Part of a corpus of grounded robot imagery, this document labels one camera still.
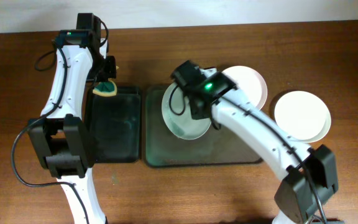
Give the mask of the green yellow sponge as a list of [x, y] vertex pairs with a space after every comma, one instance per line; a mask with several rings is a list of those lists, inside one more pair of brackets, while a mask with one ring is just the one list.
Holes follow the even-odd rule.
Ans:
[[94, 82], [91, 86], [94, 95], [102, 97], [117, 95], [117, 85], [114, 79], [116, 78], [118, 68], [118, 66], [113, 65], [109, 71], [100, 71], [94, 76]]

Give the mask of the white plate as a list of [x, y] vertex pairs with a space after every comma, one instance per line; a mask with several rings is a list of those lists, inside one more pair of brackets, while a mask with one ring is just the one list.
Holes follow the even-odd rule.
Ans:
[[193, 140], [200, 138], [211, 126], [209, 118], [192, 119], [190, 100], [183, 95], [176, 83], [165, 90], [162, 98], [162, 117], [167, 128], [178, 138]]
[[249, 101], [261, 110], [267, 101], [268, 89], [262, 75], [253, 68], [233, 66], [223, 70], [223, 73], [233, 80], [238, 88], [244, 91]]
[[317, 142], [329, 132], [331, 113], [326, 103], [307, 91], [290, 91], [282, 95], [273, 112], [277, 125], [302, 142]]

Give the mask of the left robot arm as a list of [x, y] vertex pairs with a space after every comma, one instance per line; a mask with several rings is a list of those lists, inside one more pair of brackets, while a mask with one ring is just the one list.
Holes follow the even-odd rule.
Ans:
[[25, 128], [40, 165], [62, 186], [75, 223], [107, 223], [93, 183], [96, 141], [82, 120], [86, 84], [116, 77], [115, 58], [107, 55], [108, 40], [101, 37], [105, 28], [94, 14], [79, 13], [75, 29], [58, 33], [49, 98]]

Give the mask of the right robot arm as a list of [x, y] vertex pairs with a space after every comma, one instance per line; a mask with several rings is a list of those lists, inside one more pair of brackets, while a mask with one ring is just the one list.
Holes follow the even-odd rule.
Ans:
[[273, 223], [329, 223], [323, 205], [338, 191], [336, 158], [324, 144], [313, 149], [258, 110], [233, 79], [187, 60], [171, 79], [189, 101], [192, 119], [228, 128], [256, 152], [281, 181]]

